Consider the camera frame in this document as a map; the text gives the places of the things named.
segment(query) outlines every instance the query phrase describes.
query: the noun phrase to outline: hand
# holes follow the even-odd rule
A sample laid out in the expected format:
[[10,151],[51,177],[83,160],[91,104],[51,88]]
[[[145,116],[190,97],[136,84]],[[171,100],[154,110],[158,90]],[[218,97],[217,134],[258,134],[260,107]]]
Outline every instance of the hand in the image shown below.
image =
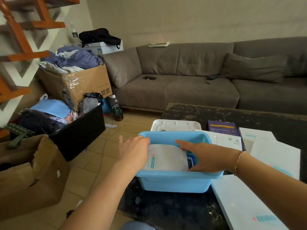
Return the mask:
[[148,145],[150,145],[148,137],[138,135],[136,137],[130,137],[127,141],[124,141],[121,135],[118,142],[118,161],[122,161],[129,167],[128,170],[136,175],[136,173],[139,172],[147,162]]
[[189,171],[216,173],[223,170],[233,171],[241,151],[210,143],[190,143],[176,140],[180,148],[191,151],[198,158],[198,164]]

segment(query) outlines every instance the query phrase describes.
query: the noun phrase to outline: plastic bottle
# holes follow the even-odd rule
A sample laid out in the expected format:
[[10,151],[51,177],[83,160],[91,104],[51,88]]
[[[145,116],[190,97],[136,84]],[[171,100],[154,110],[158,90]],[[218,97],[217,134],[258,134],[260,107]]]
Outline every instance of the plastic bottle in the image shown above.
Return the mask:
[[111,106],[114,111],[114,119],[116,121],[122,121],[124,119],[124,115],[122,114],[122,108],[120,107],[119,101],[116,96],[113,94],[109,96],[111,98]]
[[79,39],[78,32],[76,32],[74,24],[72,24],[72,22],[70,22],[70,28],[71,28],[71,34],[72,34],[72,37],[74,38],[75,43],[80,44],[81,40]]

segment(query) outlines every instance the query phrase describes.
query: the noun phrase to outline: black plastic storage bin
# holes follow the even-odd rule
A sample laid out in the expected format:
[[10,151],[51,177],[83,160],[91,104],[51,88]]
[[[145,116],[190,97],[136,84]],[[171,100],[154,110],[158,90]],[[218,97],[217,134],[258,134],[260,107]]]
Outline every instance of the black plastic storage bin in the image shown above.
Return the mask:
[[102,105],[99,105],[49,138],[58,146],[65,160],[71,161],[105,129]]

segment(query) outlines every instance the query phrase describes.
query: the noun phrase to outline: black bag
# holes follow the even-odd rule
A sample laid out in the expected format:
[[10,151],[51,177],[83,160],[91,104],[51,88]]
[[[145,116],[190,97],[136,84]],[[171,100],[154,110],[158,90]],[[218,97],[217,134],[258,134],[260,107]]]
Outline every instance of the black bag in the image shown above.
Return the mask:
[[120,38],[111,36],[106,28],[98,28],[92,31],[81,32],[79,34],[79,39],[82,41],[82,47],[88,43],[105,42],[109,45],[116,45],[116,47],[119,49],[120,43],[122,42]]

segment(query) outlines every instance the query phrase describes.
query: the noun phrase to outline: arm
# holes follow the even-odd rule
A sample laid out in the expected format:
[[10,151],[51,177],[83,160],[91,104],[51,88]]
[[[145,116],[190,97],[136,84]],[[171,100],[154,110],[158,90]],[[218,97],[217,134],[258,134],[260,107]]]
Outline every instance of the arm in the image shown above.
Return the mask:
[[193,152],[199,163],[191,171],[218,172],[229,170],[236,174],[267,207],[289,228],[307,226],[307,184],[262,163],[248,153],[214,144],[192,144],[177,140],[183,150]]
[[60,230],[108,230],[126,187],[148,159],[149,144],[149,138],[143,136],[130,138],[126,142],[120,136],[118,161]]

